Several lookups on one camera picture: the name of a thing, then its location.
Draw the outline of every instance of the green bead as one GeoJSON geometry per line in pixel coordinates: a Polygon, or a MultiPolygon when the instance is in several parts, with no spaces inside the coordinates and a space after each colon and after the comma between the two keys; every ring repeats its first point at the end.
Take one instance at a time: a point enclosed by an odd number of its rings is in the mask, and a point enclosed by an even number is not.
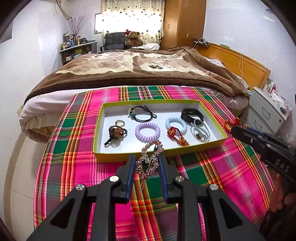
{"type": "Polygon", "coordinates": [[[131,112],[131,113],[130,113],[130,116],[131,116],[132,118],[135,118],[135,117],[136,117],[136,113],[135,113],[135,112],[131,112]]]}

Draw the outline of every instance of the white drawer cabinet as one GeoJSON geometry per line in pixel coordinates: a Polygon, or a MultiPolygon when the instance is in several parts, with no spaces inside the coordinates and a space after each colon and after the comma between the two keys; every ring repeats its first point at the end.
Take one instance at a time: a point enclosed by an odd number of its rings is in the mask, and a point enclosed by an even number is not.
{"type": "Polygon", "coordinates": [[[241,122],[261,132],[276,134],[287,117],[276,103],[261,89],[254,87],[249,105],[242,114],[241,122]]]}

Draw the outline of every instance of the wardrobe door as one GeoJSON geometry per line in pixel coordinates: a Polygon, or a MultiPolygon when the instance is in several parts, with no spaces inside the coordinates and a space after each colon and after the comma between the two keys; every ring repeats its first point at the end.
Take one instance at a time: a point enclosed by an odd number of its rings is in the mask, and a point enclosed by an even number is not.
{"type": "Polygon", "coordinates": [[[203,35],[206,0],[180,1],[177,47],[193,47],[192,38],[199,39],[203,35]]]}
{"type": "Polygon", "coordinates": [[[177,27],[179,17],[179,0],[165,1],[165,15],[163,25],[163,35],[160,49],[174,48],[177,45],[177,27]]]}

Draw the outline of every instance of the plaid tablecloth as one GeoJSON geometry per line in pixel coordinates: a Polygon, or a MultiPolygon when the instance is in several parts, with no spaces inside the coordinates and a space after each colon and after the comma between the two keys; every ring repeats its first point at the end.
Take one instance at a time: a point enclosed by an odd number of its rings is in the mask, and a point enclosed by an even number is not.
{"type": "MultiPolygon", "coordinates": [[[[140,99],[200,100],[220,125],[225,119],[234,120],[210,91],[201,88],[113,87],[75,95],[60,117],[39,167],[34,196],[35,227],[77,184],[99,184],[123,165],[96,161],[92,153],[96,119],[103,103],[140,99]]],[[[174,156],[168,161],[195,184],[219,185],[254,224],[266,213],[273,184],[265,165],[250,146],[229,136],[220,148],[174,156]]],[[[117,239],[176,240],[178,206],[163,202],[158,173],[148,179],[143,191],[139,187],[135,174],[130,203],[116,206],[117,239]]],[[[205,238],[202,214],[200,219],[205,238]]]]}

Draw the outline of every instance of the teddy bear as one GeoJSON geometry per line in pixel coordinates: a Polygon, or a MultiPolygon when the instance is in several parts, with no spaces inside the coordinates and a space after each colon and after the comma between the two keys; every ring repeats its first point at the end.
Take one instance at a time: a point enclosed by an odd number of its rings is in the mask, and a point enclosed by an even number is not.
{"type": "Polygon", "coordinates": [[[129,48],[142,46],[143,41],[140,40],[140,33],[135,31],[126,31],[126,44],[129,48]]]}

